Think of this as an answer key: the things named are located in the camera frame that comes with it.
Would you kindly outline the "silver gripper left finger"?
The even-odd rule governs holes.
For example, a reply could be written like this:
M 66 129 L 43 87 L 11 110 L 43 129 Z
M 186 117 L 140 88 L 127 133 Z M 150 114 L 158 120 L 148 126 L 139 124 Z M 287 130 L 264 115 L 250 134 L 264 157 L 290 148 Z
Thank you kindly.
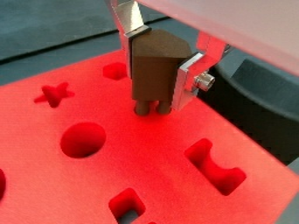
M 144 24 L 136 0 L 106 0 L 119 31 L 122 49 L 126 53 L 127 76 L 132 76 L 132 40 L 151 31 Z

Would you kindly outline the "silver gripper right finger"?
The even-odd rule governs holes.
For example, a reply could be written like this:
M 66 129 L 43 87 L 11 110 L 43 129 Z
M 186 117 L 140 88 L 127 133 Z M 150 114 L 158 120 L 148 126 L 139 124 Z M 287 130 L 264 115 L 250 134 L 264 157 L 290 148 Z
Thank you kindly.
M 227 44 L 223 40 L 200 32 L 198 52 L 180 64 L 172 95 L 172 108 L 180 110 L 200 90 L 208 91 L 215 78 L 210 69 L 220 62 Z

